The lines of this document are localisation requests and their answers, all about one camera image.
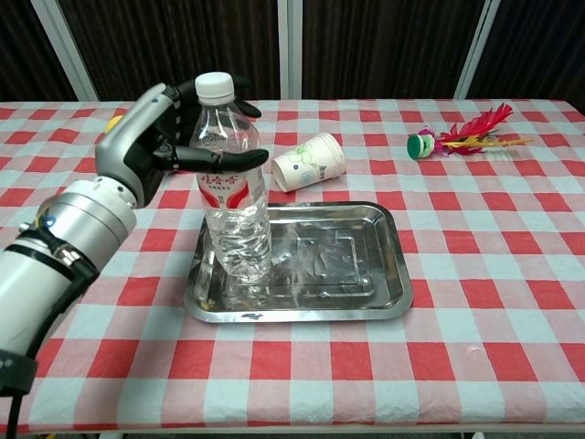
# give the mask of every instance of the water bottle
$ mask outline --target water bottle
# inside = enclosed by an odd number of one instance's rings
[[[215,153],[243,153],[260,146],[256,127],[234,103],[234,84],[224,72],[195,79],[201,114],[190,146]],[[271,228],[260,167],[244,174],[197,174],[214,251],[228,275],[254,283],[271,268]]]

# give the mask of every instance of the dark curtain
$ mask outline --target dark curtain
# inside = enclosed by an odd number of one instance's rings
[[[76,101],[30,2],[0,6],[0,101]]]
[[[280,97],[276,0],[59,0],[100,98],[211,70],[250,78],[246,99]]]
[[[502,0],[468,97],[561,99],[585,113],[585,2]]]
[[[484,0],[305,0],[303,97],[452,98]]]

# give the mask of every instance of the red and white checkered tablecloth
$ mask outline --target red and white checkered tablecloth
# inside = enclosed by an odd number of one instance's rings
[[[328,132],[347,158],[346,176],[292,194],[267,167],[270,200],[388,208],[412,309],[372,322],[196,321],[182,294],[203,211],[195,179],[175,175],[42,350],[24,429],[585,423],[585,117],[512,101],[500,133],[531,144],[407,156],[425,123],[441,131],[499,103],[260,102],[272,153]],[[129,106],[0,105],[0,246],[44,198],[93,177],[93,145]]]

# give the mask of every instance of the paper cup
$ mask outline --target paper cup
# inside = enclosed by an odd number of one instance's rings
[[[272,160],[272,175],[284,192],[339,177],[345,171],[344,153],[329,133],[320,133]]]

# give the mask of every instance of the stainless steel tray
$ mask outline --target stainless steel tray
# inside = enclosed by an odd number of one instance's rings
[[[412,302],[394,219],[367,202],[270,205],[272,270],[238,284],[217,261],[204,221],[185,293],[206,322],[392,318]]]

